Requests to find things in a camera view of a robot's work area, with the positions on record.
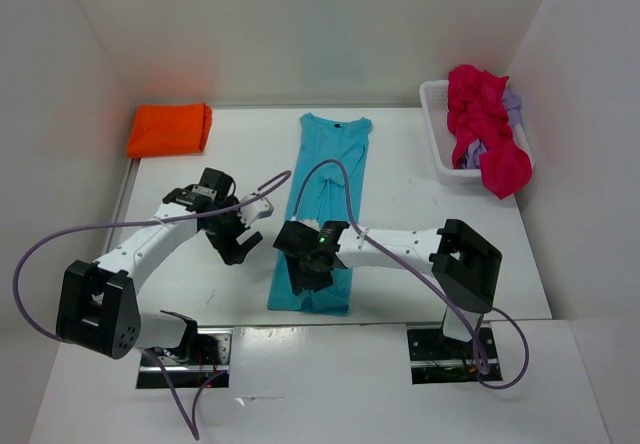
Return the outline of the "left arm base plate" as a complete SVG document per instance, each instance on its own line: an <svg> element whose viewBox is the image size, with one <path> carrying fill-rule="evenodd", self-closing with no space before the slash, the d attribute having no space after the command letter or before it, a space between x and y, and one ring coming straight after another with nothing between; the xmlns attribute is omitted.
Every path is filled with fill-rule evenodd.
<svg viewBox="0 0 640 444"><path fill-rule="evenodd" d="M229 386L233 330L199 328L188 344L153 349L176 389L197 389L209 378L208 388Z"/></svg>

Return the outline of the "orange t shirt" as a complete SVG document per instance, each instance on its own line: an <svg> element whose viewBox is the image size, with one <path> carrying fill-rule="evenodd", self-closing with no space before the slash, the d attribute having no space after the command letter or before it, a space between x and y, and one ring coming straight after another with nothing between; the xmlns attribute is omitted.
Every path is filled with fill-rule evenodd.
<svg viewBox="0 0 640 444"><path fill-rule="evenodd" d="M127 143L131 159L200 154L213 122L205 103L140 105Z"/></svg>

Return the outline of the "cyan t shirt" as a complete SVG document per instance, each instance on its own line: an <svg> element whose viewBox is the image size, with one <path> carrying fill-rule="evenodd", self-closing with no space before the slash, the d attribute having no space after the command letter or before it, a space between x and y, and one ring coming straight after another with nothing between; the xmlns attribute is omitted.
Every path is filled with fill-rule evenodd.
<svg viewBox="0 0 640 444"><path fill-rule="evenodd" d="M346 203L359 217L363 181L373 123L367 118L350 122L307 113L300 117L301 144L292 178L285 218L295 216L322 224L346 221ZM333 284L317 292L293 293L285 256L279 254L267 309L345 316L350 311L352 272L332 272Z"/></svg>

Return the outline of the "lavender t shirt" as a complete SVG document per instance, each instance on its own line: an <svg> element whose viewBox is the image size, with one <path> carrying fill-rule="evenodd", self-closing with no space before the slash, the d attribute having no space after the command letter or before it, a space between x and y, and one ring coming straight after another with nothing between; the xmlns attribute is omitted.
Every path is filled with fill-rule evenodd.
<svg viewBox="0 0 640 444"><path fill-rule="evenodd" d="M515 133L515 127L522 124L521 97L507 88L503 93L502 104L508 116L508 125L512 133ZM487 144L492 143L497 138L497 132L497 128L493 126L489 131L483 131L480 136L476 137L467 146L459 160L462 169L480 168L480 156L488 150Z"/></svg>

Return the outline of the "white plastic basket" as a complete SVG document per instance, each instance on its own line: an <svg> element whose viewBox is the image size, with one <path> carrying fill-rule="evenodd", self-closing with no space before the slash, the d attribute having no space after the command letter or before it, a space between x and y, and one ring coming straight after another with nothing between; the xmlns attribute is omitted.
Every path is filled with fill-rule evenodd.
<svg viewBox="0 0 640 444"><path fill-rule="evenodd" d="M456 170L453 168L451 154L456 139L447 129L447 90L448 80L427 81L420 87L420 99L438 179L445 184L482 184L478 169ZM518 133L521 129L521 125L515 127L514 139L516 144L528 154L533 168L534 162L529 155L528 144L520 139Z"/></svg>

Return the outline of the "magenta t shirt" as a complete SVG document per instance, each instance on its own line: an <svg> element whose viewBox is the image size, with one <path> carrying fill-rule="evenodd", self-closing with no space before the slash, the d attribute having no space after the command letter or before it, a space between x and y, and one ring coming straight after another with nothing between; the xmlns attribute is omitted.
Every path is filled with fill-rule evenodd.
<svg viewBox="0 0 640 444"><path fill-rule="evenodd" d="M463 64L448 76L447 129L456 139L453 168L477 164L484 187L499 199L522 189L533 168L515 142L503 104L508 78Z"/></svg>

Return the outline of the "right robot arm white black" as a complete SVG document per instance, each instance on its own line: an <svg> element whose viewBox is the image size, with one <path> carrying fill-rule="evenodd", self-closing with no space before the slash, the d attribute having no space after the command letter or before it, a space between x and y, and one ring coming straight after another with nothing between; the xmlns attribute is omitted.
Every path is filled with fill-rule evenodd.
<svg viewBox="0 0 640 444"><path fill-rule="evenodd" d="M327 289L339 270L363 267L405 270L422 279L447 306L438 344L450 357L471 348L478 324L493 310L503 259L493 244L458 219L414 231L289 220L274 248L285 256L296 294Z"/></svg>

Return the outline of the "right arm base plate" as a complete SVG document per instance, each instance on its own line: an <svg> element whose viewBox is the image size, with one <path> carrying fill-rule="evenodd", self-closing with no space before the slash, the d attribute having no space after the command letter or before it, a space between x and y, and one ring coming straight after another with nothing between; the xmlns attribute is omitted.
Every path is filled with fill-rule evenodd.
<svg viewBox="0 0 640 444"><path fill-rule="evenodd" d="M445 337L435 325L406 330L413 385L468 383L480 377L472 342Z"/></svg>

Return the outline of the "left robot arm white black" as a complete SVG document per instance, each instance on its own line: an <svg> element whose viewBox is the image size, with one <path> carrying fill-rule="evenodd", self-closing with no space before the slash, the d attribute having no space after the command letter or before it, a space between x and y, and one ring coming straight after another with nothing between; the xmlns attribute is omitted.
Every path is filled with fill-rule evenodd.
<svg viewBox="0 0 640 444"><path fill-rule="evenodd" d="M151 348L176 363L192 361L206 343L195 319L175 311L143 314L137 296L147 279L182 244L204 234L224 264L238 265L262 236L255 221L273 206L256 193L239 199L228 174L207 168L196 184L167 194L152 225L92 262L77 260L63 276L56 335L112 359Z"/></svg>

